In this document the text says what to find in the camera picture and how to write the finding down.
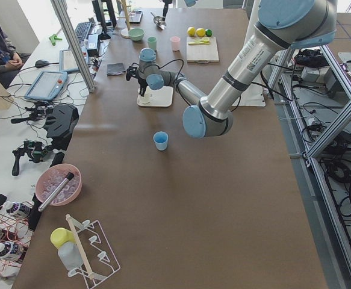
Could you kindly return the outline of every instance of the green bowl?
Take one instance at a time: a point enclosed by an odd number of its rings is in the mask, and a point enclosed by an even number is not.
[[[132,28],[128,31],[128,35],[132,41],[140,41],[143,39],[144,30],[141,28]]]

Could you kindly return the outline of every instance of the bowl of ice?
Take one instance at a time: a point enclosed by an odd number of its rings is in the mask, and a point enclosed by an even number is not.
[[[73,173],[73,178],[66,184],[61,192],[50,203],[51,206],[63,206],[72,202],[80,194],[82,180],[77,167],[72,164],[57,164],[46,170],[36,183],[36,197],[44,202],[57,188],[68,173]]]

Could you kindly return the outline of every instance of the blue cup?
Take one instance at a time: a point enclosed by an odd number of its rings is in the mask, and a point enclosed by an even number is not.
[[[167,143],[169,142],[169,135],[164,131],[158,131],[154,134],[154,143],[158,151],[164,151],[167,149]]]
[[[186,6],[191,7],[195,5],[195,0],[185,0]]]

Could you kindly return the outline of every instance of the pink bowl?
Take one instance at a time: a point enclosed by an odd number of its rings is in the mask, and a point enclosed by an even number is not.
[[[53,201],[50,203],[51,206],[63,206],[65,204],[68,204],[72,202],[73,200],[76,199],[76,197],[80,194],[81,187],[82,187],[82,179],[81,179],[81,174],[80,171],[78,170],[77,167],[71,165],[71,164],[57,164],[56,166],[50,167],[48,170],[46,170],[40,178],[37,180],[36,184],[36,197],[38,198],[39,201],[44,202],[47,198],[47,196],[42,196],[43,192],[45,191],[45,183],[49,182],[52,179],[52,175],[54,173],[64,173],[66,171],[70,171],[73,173],[75,176],[71,180],[71,182],[75,178],[79,178],[79,184],[76,190],[74,191],[73,194],[71,194],[67,199],[64,199],[61,202],[56,202],[53,204]]]

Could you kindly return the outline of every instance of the keyboard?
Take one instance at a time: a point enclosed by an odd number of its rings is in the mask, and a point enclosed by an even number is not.
[[[91,29],[91,22],[81,22],[75,28],[76,37],[79,40],[79,44],[81,44],[87,37],[89,36]]]

